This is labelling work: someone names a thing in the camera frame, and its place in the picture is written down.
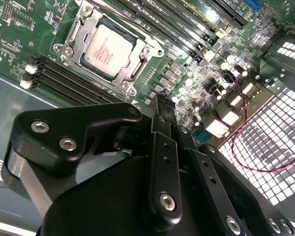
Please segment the cpu socket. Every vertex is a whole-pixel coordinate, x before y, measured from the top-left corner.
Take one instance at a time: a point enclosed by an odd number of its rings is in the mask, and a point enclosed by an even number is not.
[[[101,0],[79,1],[80,8],[64,44],[53,45],[67,66],[105,87],[135,96],[133,84],[153,57],[164,56],[159,42]],[[98,6],[110,9],[102,12]]]

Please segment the metal panel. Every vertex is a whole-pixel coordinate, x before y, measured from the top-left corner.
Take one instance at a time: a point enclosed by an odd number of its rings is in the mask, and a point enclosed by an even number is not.
[[[243,169],[231,154],[232,139],[220,151],[282,213],[295,221],[295,164],[274,173]],[[285,89],[238,136],[235,154],[252,168],[273,169],[295,158],[295,92]]]

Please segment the motherboard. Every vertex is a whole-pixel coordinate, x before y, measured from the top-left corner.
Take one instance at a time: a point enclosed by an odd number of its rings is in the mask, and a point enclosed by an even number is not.
[[[275,93],[260,59],[289,31],[295,0],[0,0],[0,73],[64,107],[161,93],[206,142],[243,121],[241,92]]]

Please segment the blue slot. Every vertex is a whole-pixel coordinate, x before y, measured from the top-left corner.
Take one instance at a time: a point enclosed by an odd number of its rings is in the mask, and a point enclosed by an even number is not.
[[[255,10],[255,11],[261,10],[261,6],[253,0],[243,0],[243,2],[246,3],[252,10]]]

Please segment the red wire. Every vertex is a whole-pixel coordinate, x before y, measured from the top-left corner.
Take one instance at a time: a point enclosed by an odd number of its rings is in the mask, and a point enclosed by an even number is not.
[[[251,170],[251,171],[262,172],[262,173],[273,173],[273,172],[276,172],[276,171],[281,171],[281,170],[284,170],[284,169],[290,167],[291,165],[293,165],[295,163],[295,159],[293,161],[291,161],[290,163],[286,164],[286,165],[283,165],[283,166],[280,166],[280,167],[277,167],[277,168],[274,168],[274,169],[271,169],[271,170],[260,170],[260,169],[256,169],[256,168],[251,168],[249,166],[245,166],[244,164],[242,164],[239,161],[239,159],[237,158],[237,156],[236,156],[236,154],[234,152],[234,147],[236,146],[235,141],[237,139],[238,134],[240,134],[241,131],[246,127],[246,125],[248,123],[248,115],[247,115],[247,107],[246,107],[246,102],[245,102],[245,94],[242,91],[241,84],[239,82],[237,82],[237,85],[239,86],[239,89],[240,89],[241,98],[242,98],[242,101],[243,101],[243,109],[244,109],[244,112],[245,112],[245,121],[241,125],[241,127],[239,127],[239,129],[235,132],[235,134],[233,135],[233,138],[232,138],[232,145],[231,145],[232,155],[235,158],[235,160],[237,161],[237,163],[242,168],[245,168],[245,169],[248,169],[248,170]]]

